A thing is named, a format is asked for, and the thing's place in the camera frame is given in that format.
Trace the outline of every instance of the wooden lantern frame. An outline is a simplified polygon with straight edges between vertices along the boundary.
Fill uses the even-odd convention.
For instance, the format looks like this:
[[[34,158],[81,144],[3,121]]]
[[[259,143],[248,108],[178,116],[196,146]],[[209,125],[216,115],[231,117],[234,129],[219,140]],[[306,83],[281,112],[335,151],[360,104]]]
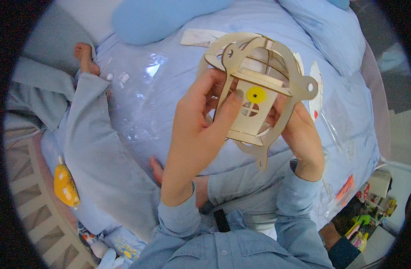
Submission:
[[[265,73],[252,70],[249,64],[246,65],[246,59],[264,65]],[[237,89],[244,93],[244,106],[227,137],[233,139],[243,152],[252,154],[259,169],[266,169],[269,147],[284,130],[296,103],[301,100],[311,100],[316,96],[318,92],[316,80],[301,74],[298,61],[282,43],[264,35],[248,32],[230,33],[214,41],[199,63],[197,76],[209,65],[226,73],[226,81],[214,116],[219,113],[219,109],[230,92],[233,80],[237,78],[239,80]],[[288,87],[287,85],[285,87],[283,81],[267,75],[272,69],[288,79]],[[262,99],[258,104],[262,109],[258,109],[258,104],[252,104],[254,99],[251,94],[250,98],[247,98],[249,90],[256,90],[260,93]],[[274,127],[268,126],[265,130],[261,128],[258,132],[258,126],[263,125],[278,94],[287,96],[282,114]]]

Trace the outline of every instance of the plastic bag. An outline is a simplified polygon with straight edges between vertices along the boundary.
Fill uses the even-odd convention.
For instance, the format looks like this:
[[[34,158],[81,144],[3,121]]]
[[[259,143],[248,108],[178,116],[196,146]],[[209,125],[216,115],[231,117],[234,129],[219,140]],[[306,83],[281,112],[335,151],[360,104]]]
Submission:
[[[158,139],[155,81],[167,58],[143,48],[101,58],[101,78],[111,80],[107,93],[113,128],[128,141]],[[135,61],[128,65],[126,57]]]
[[[343,207],[352,199],[356,192],[356,184],[353,174],[349,176],[344,186],[337,192],[337,194],[332,198],[331,202],[328,205],[330,208],[326,212],[325,217],[334,217],[338,212],[341,211]]]

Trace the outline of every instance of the clear plastic wrap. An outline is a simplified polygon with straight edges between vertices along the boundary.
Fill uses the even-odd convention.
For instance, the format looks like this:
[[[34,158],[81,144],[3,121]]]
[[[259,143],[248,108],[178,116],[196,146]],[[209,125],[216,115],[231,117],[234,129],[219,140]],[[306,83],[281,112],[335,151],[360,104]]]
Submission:
[[[167,58],[146,49],[102,57],[101,78],[111,81],[107,92],[113,127],[128,143],[158,139],[155,81]],[[127,65],[126,57],[135,61]]]
[[[320,116],[338,151],[340,153],[347,151],[350,161],[350,151],[352,149],[352,147],[350,147],[350,136],[352,134],[353,124],[337,93],[332,94],[331,98],[323,105]]]

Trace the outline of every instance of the yellow toy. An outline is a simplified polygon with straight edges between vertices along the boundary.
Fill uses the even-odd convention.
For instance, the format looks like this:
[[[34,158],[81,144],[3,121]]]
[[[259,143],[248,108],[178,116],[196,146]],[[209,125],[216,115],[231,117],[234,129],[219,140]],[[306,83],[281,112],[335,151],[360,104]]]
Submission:
[[[64,204],[74,207],[74,209],[77,209],[80,204],[80,197],[75,188],[73,177],[68,167],[63,164],[61,156],[59,156],[59,164],[54,170],[54,192]]]

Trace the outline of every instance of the child's foot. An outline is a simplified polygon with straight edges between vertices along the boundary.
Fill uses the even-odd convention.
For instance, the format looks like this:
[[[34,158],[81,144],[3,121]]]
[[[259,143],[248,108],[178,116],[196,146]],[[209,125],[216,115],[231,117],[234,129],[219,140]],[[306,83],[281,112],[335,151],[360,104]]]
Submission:
[[[77,43],[74,56],[80,61],[80,71],[99,76],[99,67],[92,62],[92,47],[89,44]]]

